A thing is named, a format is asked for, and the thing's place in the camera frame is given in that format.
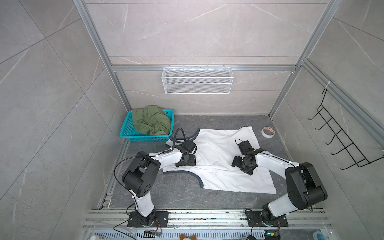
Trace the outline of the white tank top navy trim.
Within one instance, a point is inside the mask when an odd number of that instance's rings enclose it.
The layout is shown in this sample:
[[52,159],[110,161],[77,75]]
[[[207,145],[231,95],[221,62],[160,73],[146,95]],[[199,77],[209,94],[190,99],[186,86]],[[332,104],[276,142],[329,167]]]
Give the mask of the white tank top navy trim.
[[268,169],[257,167],[250,176],[240,168],[232,167],[234,157],[241,155],[237,146],[240,140],[249,141],[255,149],[260,146],[252,127],[242,127],[239,130],[201,129],[193,140],[198,147],[195,153],[196,165],[167,166],[163,168],[163,172],[191,173],[198,177],[207,190],[275,195],[277,190]]

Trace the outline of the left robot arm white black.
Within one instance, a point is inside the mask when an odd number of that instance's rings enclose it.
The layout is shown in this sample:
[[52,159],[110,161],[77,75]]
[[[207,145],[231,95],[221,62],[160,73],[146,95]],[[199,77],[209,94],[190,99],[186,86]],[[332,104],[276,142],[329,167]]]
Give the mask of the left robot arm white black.
[[150,216],[155,210],[150,191],[159,170],[168,166],[195,166],[197,149],[193,141],[187,140],[159,153],[148,154],[143,151],[137,153],[124,172],[122,182],[133,195],[136,210],[142,217]]

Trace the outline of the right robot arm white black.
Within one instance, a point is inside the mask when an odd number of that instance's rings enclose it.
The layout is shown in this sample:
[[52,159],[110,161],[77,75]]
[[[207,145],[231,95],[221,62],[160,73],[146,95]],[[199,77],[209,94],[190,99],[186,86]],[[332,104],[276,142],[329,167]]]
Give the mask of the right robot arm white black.
[[272,226],[286,214],[312,208],[328,198],[312,164],[282,159],[264,149],[253,148],[249,141],[240,140],[237,146],[242,155],[234,157],[232,167],[238,167],[250,176],[256,168],[263,167],[286,180],[287,193],[263,206],[261,220],[266,226]]

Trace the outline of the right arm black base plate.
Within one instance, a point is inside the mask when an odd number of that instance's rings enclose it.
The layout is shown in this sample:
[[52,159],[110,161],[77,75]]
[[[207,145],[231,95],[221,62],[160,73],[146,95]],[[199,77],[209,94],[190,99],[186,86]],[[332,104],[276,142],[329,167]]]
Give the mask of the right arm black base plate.
[[268,211],[245,210],[245,215],[249,227],[288,227],[288,221],[285,215],[275,217]]

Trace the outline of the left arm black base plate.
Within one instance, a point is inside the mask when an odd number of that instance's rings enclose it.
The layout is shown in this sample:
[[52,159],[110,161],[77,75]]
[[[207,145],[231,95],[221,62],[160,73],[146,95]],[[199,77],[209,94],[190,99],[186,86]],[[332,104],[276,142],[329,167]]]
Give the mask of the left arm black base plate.
[[130,212],[130,217],[127,223],[127,227],[136,228],[160,228],[167,227],[169,221],[169,212],[166,211],[154,211],[147,217],[142,216],[137,211]]

